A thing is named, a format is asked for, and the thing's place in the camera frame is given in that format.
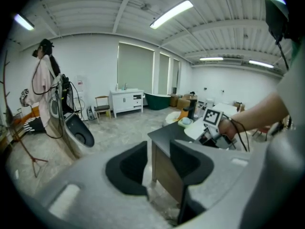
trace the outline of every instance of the box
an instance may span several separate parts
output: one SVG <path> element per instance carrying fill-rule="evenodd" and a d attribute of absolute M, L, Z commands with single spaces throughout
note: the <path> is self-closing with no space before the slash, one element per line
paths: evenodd
<path fill-rule="evenodd" d="M 171 106 L 171 107 L 176 107 L 177 104 L 178 104 L 178 99 L 179 99 L 179 96 L 178 96 L 178 95 L 176 95 L 176 94 L 171 94 L 170 106 Z"/>
<path fill-rule="evenodd" d="M 235 102 L 235 103 L 233 104 L 233 106 L 237 107 L 238 112 L 242 112 L 242 111 L 244 111 L 244 107 L 245 107 L 245 105 L 244 105 L 244 104 L 242 104 L 242 103 Z"/>
<path fill-rule="evenodd" d="M 197 96 L 193 94 L 185 94 L 182 98 L 178 99 L 177 109 L 182 110 L 185 107 L 190 106 L 190 99 L 196 99 Z"/>

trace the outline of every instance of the window blind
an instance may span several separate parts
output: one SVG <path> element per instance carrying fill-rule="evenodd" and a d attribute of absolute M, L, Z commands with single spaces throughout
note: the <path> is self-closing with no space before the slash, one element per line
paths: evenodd
<path fill-rule="evenodd" d="M 164 54 L 160 54 L 159 84 L 158 84 L 159 94 L 167 94 L 169 62 L 170 62 L 170 57 Z"/>
<path fill-rule="evenodd" d="M 173 60 L 173 81 L 172 87 L 177 87 L 178 84 L 178 71 L 179 71 L 179 61 Z"/>
<path fill-rule="evenodd" d="M 125 83 L 128 88 L 138 88 L 152 93 L 153 51 L 119 43 L 118 85 L 121 89 Z"/>

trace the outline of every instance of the drawer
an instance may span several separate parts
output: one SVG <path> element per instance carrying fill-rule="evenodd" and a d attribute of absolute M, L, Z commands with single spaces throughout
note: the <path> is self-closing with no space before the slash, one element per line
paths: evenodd
<path fill-rule="evenodd" d="M 133 106 L 141 106 L 142 105 L 142 100 L 141 99 L 134 99 L 133 100 Z"/>
<path fill-rule="evenodd" d="M 141 100 L 142 99 L 142 95 L 141 94 L 134 94 L 133 95 L 133 99 L 137 99 L 137 100 Z"/>
<path fill-rule="evenodd" d="M 136 97 L 136 98 L 141 98 L 142 93 L 121 93 L 121 94 L 112 94 L 113 98 L 127 98 L 127 97 Z"/>

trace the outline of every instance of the coat rack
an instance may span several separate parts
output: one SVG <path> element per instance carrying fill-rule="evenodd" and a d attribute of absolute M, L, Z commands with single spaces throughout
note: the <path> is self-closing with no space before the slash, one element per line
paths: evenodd
<path fill-rule="evenodd" d="M 15 134 L 15 136 L 17 138 L 17 141 L 21 143 L 21 146 L 23 147 L 23 149 L 28 154 L 28 156 L 31 158 L 34 175 L 37 178 L 37 176 L 38 176 L 38 174 L 40 172 L 40 169 L 41 169 L 41 166 L 39 165 L 38 161 L 42 161 L 42 162 L 48 162 L 48 161 L 44 160 L 44 159 L 40 159 L 40 158 L 35 158 L 33 155 L 30 154 L 30 152 L 27 150 L 27 148 L 25 147 L 24 143 L 22 142 L 21 138 L 19 137 L 19 134 L 16 131 L 15 126 L 13 125 L 13 114 L 12 114 L 12 112 L 11 112 L 9 106 L 8 106 L 8 102 L 7 102 L 7 96 L 10 93 L 9 92 L 6 93 L 6 89 L 5 89 L 5 68 L 10 63 L 10 62 L 6 62 L 7 55 L 8 55 L 8 51 L 6 50 L 5 57 L 4 57 L 4 65 L 3 65 L 3 82 L 0 81 L 0 83 L 3 84 L 4 101 L 5 101 L 5 106 L 6 106 L 6 112 L 5 112 L 6 124 L 7 124 L 8 128 L 13 131 L 13 133 Z M 36 169 L 35 169 L 34 163 L 36 163 L 39 166 L 38 173 L 36 173 Z"/>

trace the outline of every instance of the pink robe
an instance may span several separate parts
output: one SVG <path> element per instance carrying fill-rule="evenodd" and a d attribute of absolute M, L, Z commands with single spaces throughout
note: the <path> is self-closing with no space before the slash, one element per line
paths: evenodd
<path fill-rule="evenodd" d="M 33 79 L 33 85 L 32 83 L 30 84 L 29 95 L 25 99 L 25 102 L 29 105 L 39 103 L 39 112 L 43 127 L 48 125 L 50 119 L 49 99 L 51 97 L 51 92 L 49 91 L 42 95 L 36 95 L 34 91 L 40 94 L 46 92 L 52 86 L 53 76 L 49 71 L 49 67 L 51 68 L 50 58 L 48 55 L 45 55 L 40 61 Z"/>

